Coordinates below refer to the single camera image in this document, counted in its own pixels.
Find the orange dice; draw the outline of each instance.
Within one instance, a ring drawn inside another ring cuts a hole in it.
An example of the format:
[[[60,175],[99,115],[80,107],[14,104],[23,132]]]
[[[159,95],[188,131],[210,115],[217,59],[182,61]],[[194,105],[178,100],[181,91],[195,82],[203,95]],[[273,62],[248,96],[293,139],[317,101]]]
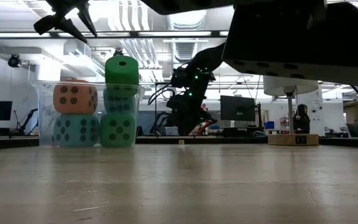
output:
[[[65,82],[86,83],[83,80]],[[98,106],[98,91],[92,85],[56,85],[53,90],[53,105],[61,114],[93,114]]]

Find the blue dice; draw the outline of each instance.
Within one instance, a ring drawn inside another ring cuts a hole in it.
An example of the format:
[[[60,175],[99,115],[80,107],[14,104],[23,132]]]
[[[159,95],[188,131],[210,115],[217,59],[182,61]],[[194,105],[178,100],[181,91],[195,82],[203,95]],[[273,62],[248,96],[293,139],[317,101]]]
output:
[[[53,128],[53,140],[62,147],[89,147],[98,142],[100,123],[88,114],[60,115]]]
[[[104,107],[107,113],[135,114],[136,103],[134,96],[114,94],[113,91],[103,91]]]

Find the green dice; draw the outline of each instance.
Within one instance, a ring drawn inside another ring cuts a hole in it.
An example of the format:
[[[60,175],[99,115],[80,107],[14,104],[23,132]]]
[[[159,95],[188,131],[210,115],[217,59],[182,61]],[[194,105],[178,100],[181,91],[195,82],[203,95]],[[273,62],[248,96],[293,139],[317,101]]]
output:
[[[136,139],[133,114],[108,113],[101,118],[100,144],[104,147],[131,147]]]
[[[115,56],[106,61],[106,84],[139,85],[139,64],[128,56]]]

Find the small wooden block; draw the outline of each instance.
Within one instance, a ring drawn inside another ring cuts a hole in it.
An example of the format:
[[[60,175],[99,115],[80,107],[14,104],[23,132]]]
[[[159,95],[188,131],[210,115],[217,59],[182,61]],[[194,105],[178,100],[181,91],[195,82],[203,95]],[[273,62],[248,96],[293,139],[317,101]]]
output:
[[[318,134],[274,134],[267,137],[274,146],[318,146]]]

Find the table surface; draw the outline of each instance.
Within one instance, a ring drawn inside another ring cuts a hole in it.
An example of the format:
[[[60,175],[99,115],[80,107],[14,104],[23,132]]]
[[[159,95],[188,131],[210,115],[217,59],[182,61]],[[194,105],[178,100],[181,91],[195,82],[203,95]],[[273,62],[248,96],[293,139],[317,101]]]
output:
[[[358,149],[1,149],[1,223],[358,223]]]

